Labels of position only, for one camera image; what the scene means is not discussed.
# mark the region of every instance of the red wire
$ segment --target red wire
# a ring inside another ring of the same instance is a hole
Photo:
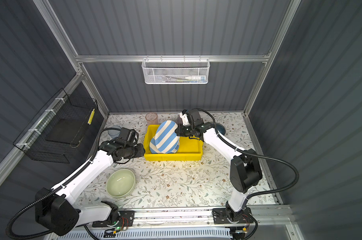
[[[129,226],[129,221],[128,221],[128,219],[127,218],[122,218],[122,219],[126,219],[126,223],[128,224],[127,226],[126,226],[126,229],[128,229],[128,226]]]
[[[247,215],[242,215],[242,218],[246,221],[246,224],[248,225],[246,228],[248,228],[250,226],[250,223],[248,223],[248,221],[243,216],[246,216],[246,217],[248,217],[248,216]]]

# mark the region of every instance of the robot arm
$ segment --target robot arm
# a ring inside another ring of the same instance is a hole
[[[180,113],[182,124],[178,125],[176,134],[182,137],[198,137],[200,140],[214,147],[230,163],[230,181],[234,186],[229,201],[226,203],[226,215],[232,222],[242,217],[246,208],[247,196],[254,190],[254,186],[262,179],[262,171],[257,157],[241,154],[237,146],[221,133],[216,133],[214,124],[203,122],[197,109],[183,110]],[[236,149],[222,141],[226,140]],[[256,154],[252,149],[246,151]]]
[[[137,140],[138,133],[135,130],[121,128],[117,138],[103,142],[94,158],[88,159],[66,179],[54,185],[52,189],[60,188],[55,194],[36,204],[36,222],[62,236],[74,227],[90,222],[107,219],[117,221],[118,207],[110,202],[76,205],[75,201],[92,180],[113,163],[118,163],[122,158],[144,156],[145,149],[142,144],[137,144]],[[41,189],[36,199],[50,191]]]

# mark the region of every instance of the black wire basket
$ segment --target black wire basket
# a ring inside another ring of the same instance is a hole
[[[32,160],[69,163],[77,154],[96,109],[95,99],[65,95],[46,110],[48,113],[35,128],[27,130],[30,136],[24,142],[20,142],[20,134],[13,145]]]

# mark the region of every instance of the green ceramic bowl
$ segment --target green ceramic bowl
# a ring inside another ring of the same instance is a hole
[[[119,169],[109,177],[107,193],[112,197],[123,198],[133,191],[135,185],[134,173],[129,169]]]

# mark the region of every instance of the metal rail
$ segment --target metal rail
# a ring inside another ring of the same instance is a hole
[[[293,17],[295,15],[295,13],[297,12],[297,9],[298,9],[298,6],[300,3],[301,3],[301,0],[291,0],[290,1],[288,10],[286,11],[286,14],[282,20],[282,23],[279,26],[276,38],[274,39],[273,45],[271,46],[269,60],[267,61],[265,66],[262,68],[262,70],[254,84],[253,90],[251,91],[249,100],[246,103],[246,106],[243,110],[246,115],[248,115],[250,113],[250,110],[254,105],[255,99],[257,98],[258,93],[260,92],[260,89],[269,73],[269,70],[274,62],[275,57],[277,56],[278,50],[282,44],[283,39],[285,38],[285,35],[289,29],[290,23],[293,20]]]
[[[268,55],[234,55],[234,56],[184,56],[184,55],[174,55],[174,56],[108,56],[108,55],[79,55],[75,57],[75,60],[81,63],[99,63],[99,62],[115,62],[115,63],[140,63],[144,58],[147,58],[149,61],[164,61],[164,62],[175,62],[175,61],[207,61],[210,62],[267,62],[269,60]]]
[[[63,26],[61,25],[58,17],[54,13],[54,10],[48,0],[33,0],[37,9],[43,16],[45,22],[49,26],[50,30],[52,31],[53,35],[57,39],[58,43],[60,44],[63,52],[69,59],[72,67],[76,70],[76,72],[80,69],[80,66],[76,62],[74,56],[77,55],[77,52],[69,40],[68,35],[66,34]]]
[[[260,225],[285,225],[295,223],[289,205],[249,205]],[[135,228],[163,227],[238,227],[240,223],[214,225],[212,209],[225,207],[174,207],[126,209],[135,211]]]
[[[251,142],[253,143],[254,150],[258,154],[263,155],[263,151],[262,151],[262,148],[260,146],[260,142],[258,141],[258,138],[257,138],[257,136],[255,134],[253,126],[251,125],[249,116],[244,116],[243,120],[244,120],[246,128],[248,130]],[[271,171],[269,169],[268,163],[263,158],[260,158],[259,161],[260,161],[260,166],[261,166],[261,168],[263,170],[263,175],[265,176],[266,181],[268,182],[270,189],[277,189],[277,185],[275,184],[273,176],[271,175]],[[283,204],[281,195],[278,192],[275,193],[275,198],[277,198],[276,202],[278,202],[279,204]]]

